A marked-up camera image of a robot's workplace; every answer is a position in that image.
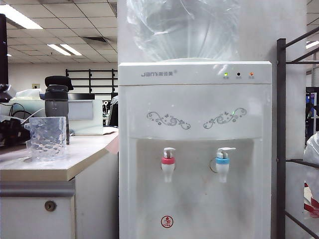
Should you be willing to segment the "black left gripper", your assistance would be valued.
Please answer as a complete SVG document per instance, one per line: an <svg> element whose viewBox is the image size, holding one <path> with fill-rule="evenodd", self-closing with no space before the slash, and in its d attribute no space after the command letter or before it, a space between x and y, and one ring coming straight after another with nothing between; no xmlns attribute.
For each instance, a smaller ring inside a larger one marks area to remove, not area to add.
<svg viewBox="0 0 319 239"><path fill-rule="evenodd" d="M11 147L30 140L30 132L17 119L0 122L0 146Z"/></svg>

